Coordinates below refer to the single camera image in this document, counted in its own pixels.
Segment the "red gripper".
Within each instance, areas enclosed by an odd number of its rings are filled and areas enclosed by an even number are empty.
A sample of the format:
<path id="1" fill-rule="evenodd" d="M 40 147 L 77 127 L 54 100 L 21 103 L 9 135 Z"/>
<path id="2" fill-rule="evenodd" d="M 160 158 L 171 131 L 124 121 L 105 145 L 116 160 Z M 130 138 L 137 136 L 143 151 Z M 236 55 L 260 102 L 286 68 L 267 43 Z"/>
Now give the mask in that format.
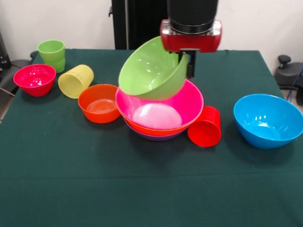
<path id="1" fill-rule="evenodd" d="M 164 19 L 160 25 L 160 36 L 163 47 L 168 52 L 181 52 L 178 54 L 178 62 L 187 55 L 187 79 L 195 76 L 196 51 L 217 51 L 222 37 L 222 23 L 215 20 L 212 28 L 202 35 L 184 35 L 172 30 L 169 20 Z"/>

